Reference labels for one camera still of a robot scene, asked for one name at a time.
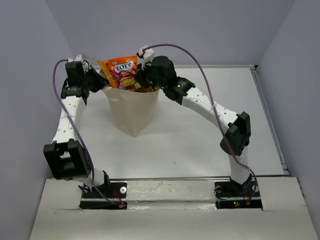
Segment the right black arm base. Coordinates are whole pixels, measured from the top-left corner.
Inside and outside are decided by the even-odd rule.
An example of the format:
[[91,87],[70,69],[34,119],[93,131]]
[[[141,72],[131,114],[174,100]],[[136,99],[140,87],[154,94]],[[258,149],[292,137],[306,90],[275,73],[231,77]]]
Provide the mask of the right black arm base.
[[244,192],[236,192],[229,181],[216,181],[213,194],[215,207],[222,209],[262,209],[259,187],[251,181]]

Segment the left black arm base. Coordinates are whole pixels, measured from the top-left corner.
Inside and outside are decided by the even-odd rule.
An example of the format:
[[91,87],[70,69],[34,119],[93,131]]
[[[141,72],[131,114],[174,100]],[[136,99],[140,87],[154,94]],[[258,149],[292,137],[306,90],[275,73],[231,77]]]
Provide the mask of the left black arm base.
[[110,182],[110,189],[98,186],[98,190],[87,185],[79,185],[81,199],[79,207],[82,210],[126,210],[127,209],[127,181]]

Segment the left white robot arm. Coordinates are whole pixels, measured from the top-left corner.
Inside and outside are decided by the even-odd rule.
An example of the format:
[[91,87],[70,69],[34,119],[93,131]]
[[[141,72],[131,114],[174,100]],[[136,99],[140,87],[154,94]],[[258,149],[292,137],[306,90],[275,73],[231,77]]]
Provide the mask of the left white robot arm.
[[97,196],[110,194],[111,183],[104,170],[94,168],[89,150],[80,135],[80,124],[90,93],[108,85],[108,81],[81,57],[64,59],[66,79],[61,92],[53,90],[61,114],[56,133],[43,154],[56,180],[78,181]]

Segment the beige paper bag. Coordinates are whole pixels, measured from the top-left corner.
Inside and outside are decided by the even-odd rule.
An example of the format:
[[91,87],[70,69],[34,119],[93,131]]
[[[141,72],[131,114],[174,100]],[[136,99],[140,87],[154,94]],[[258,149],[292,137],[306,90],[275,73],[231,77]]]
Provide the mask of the beige paper bag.
[[106,86],[102,92],[106,95],[118,130],[137,136],[154,115],[159,90],[136,92]]

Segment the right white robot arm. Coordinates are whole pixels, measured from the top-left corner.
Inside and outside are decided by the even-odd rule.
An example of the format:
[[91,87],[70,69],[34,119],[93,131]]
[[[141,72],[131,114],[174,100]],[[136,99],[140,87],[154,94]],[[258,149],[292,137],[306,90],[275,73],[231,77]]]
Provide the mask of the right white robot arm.
[[168,57],[141,57],[140,61],[135,80],[142,87],[162,90],[168,99],[195,111],[221,131],[219,145],[229,159],[230,190],[235,196],[246,193],[252,180],[244,152],[250,143],[250,116],[244,111],[231,111],[211,100],[193,82],[178,76]]

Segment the orange snack bar packet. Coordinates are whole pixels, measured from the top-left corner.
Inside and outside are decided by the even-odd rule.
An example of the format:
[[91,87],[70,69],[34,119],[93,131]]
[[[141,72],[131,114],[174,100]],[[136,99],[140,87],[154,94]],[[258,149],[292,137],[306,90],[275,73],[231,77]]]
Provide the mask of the orange snack bar packet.
[[[110,72],[111,69],[110,69],[108,63],[106,61],[101,61],[101,60],[98,60],[97,63],[99,64],[99,66],[101,68],[99,74],[101,76],[103,76],[108,81],[107,85],[111,88],[118,89],[119,86],[117,85],[114,76]],[[152,87],[143,88],[143,87],[139,86],[138,89],[128,89],[128,91],[139,92],[139,93],[151,93],[151,92],[155,92],[156,90]]]

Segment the orange red candy packet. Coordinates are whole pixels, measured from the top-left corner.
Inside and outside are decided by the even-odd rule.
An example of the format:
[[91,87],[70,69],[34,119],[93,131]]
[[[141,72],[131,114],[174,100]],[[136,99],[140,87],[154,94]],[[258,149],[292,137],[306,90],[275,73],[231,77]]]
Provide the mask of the orange red candy packet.
[[137,74],[138,57],[121,56],[107,60],[112,80],[109,82],[113,88],[137,91],[141,89],[141,85],[135,80]]

